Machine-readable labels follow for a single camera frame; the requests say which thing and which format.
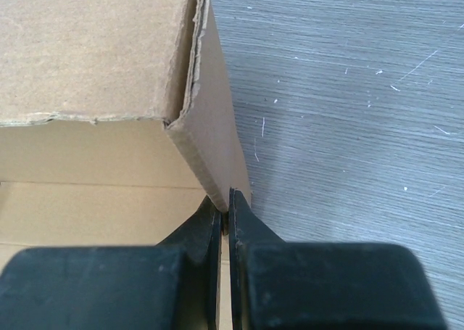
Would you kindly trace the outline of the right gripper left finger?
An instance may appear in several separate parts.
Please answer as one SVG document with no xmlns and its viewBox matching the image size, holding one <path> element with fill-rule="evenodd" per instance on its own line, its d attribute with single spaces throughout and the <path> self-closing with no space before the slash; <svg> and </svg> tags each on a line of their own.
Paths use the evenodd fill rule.
<svg viewBox="0 0 464 330">
<path fill-rule="evenodd" d="M 204 199 L 156 245 L 24 249 L 1 273 L 1 327 L 216 329 L 221 226 Z"/>
</svg>

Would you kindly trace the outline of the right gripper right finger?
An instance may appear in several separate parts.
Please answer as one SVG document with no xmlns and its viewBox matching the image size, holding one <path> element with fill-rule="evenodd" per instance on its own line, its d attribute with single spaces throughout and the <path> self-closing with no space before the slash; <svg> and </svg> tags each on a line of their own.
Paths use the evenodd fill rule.
<svg viewBox="0 0 464 330">
<path fill-rule="evenodd" d="M 235 329 L 445 329 L 418 258 L 398 244 L 285 242 L 231 190 Z"/>
</svg>

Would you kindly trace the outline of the cardboard box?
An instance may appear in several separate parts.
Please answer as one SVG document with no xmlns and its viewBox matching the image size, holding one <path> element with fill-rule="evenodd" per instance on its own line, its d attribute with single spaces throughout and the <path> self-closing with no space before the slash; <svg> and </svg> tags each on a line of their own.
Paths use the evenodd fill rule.
<svg viewBox="0 0 464 330">
<path fill-rule="evenodd" d="M 37 247 L 159 244 L 251 199 L 211 0 L 1 0 L 1 273 Z"/>
</svg>

